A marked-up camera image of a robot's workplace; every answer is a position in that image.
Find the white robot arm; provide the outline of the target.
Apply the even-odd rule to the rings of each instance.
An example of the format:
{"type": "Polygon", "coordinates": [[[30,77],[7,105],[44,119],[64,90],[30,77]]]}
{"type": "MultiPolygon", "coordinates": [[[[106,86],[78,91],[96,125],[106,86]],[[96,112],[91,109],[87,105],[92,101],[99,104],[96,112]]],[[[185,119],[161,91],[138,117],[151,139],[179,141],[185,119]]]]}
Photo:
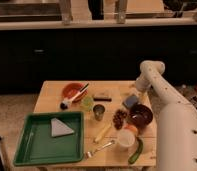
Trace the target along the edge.
{"type": "Polygon", "coordinates": [[[164,103],[157,121],[157,171],[197,171],[197,110],[162,74],[162,61],[145,60],[135,82],[139,92],[153,87],[164,103]]]}

